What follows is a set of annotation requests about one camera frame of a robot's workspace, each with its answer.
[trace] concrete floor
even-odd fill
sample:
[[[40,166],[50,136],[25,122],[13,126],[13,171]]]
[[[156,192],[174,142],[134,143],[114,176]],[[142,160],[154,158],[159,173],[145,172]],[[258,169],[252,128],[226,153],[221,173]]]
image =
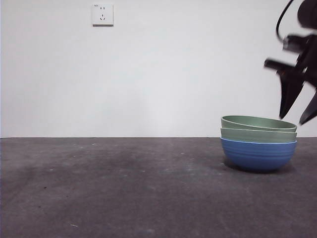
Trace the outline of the concrete floor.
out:
[[[218,138],[1,140],[3,238],[312,238],[317,138],[256,174]]]

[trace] wall socket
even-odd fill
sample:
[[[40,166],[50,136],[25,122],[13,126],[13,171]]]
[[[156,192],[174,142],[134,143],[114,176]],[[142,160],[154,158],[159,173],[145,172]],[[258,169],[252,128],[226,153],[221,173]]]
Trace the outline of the wall socket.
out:
[[[93,26],[113,26],[113,4],[94,4],[91,8]]]

